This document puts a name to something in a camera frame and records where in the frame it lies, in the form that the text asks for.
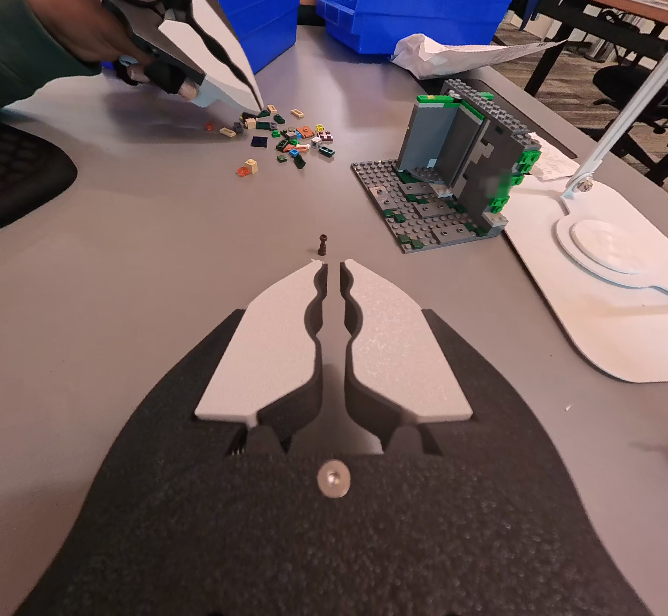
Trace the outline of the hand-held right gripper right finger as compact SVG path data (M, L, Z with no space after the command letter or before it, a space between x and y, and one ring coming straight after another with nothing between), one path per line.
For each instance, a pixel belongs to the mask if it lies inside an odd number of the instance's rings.
M405 291L348 259L340 264L345 406L386 450L397 428L467 421L467 401L422 308Z

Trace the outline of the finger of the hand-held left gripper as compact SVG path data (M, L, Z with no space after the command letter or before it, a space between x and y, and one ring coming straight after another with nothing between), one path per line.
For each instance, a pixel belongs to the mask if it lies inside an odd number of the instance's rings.
M207 0L192 0L190 26L198 32L214 57L228 66L235 77L249 86L263 107L255 75L238 39Z
M203 70L204 79L191 101L204 108L216 101L237 105L243 111L261 111L263 104L232 70L206 48L202 37L186 22L165 20L159 30Z

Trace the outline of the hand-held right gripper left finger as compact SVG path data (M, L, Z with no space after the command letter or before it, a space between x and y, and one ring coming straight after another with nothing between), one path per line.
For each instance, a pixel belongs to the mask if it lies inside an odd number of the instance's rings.
M321 411L327 264L309 264L279 280L246 308L194 414L270 429L288 453L292 439Z

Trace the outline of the pile of small toy bricks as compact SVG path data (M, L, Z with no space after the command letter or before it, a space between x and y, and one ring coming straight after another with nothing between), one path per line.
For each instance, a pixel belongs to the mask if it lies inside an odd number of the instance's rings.
M205 135L217 134L229 141L246 141L254 153L274 151L278 164L294 166L298 171L306 168L307 156L311 152L318 158L332 159L335 150L331 132L325 128L325 133L318 136L316 124L310 126L303 121L304 112L292 109L290 115L298 120L294 126L281 115L276 106L269 104L257 115L243 112L228 124L209 119L195 129ZM209 121L215 124L212 132L205 130Z

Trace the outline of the person's left forearm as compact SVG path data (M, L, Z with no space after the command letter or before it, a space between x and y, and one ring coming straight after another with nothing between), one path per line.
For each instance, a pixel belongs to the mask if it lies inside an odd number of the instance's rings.
M55 79L93 77L101 70L100 63L80 61L50 36L27 0L1 0L2 108Z

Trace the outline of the person's left hand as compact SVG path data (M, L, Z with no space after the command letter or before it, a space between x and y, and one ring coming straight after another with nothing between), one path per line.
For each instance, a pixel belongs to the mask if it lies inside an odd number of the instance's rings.
M113 62L122 56L136 64L129 75L149 83L145 68L154 58L138 48L126 27L100 0L26 0L49 35L84 63Z

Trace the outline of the black mesh office chair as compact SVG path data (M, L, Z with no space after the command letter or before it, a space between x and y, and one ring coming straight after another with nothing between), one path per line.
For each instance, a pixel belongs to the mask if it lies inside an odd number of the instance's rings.
M56 145L1 124L2 228L58 197L77 177L75 164Z

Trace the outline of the white crumpled paper bag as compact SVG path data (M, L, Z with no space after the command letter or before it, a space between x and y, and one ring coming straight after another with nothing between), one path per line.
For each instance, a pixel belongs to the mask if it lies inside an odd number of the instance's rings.
M514 46L443 45L418 33L397 42L391 62L408 70L416 79L433 79L513 61L547 49L562 49L563 44L560 41Z

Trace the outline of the grey green brick model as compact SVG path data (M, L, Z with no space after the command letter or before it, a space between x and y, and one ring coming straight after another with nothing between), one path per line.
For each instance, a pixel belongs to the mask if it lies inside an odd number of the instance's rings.
M418 95L398 156L350 169L405 254L501 235L541 154L530 128L461 79Z

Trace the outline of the small printed paper sheet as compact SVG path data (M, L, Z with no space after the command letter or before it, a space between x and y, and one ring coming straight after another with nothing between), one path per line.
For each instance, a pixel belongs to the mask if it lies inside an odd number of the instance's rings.
M530 170L532 176L549 181L572 177L578 171L580 164L577 161L570 159L536 133L531 132L529 136L540 144L540 156Z

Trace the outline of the white lamp base plate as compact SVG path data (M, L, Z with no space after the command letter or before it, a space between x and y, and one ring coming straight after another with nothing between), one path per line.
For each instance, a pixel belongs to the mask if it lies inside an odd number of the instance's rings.
M636 384L667 381L667 237L593 176L666 80L664 57L577 171L529 175L506 207L508 236L572 343Z

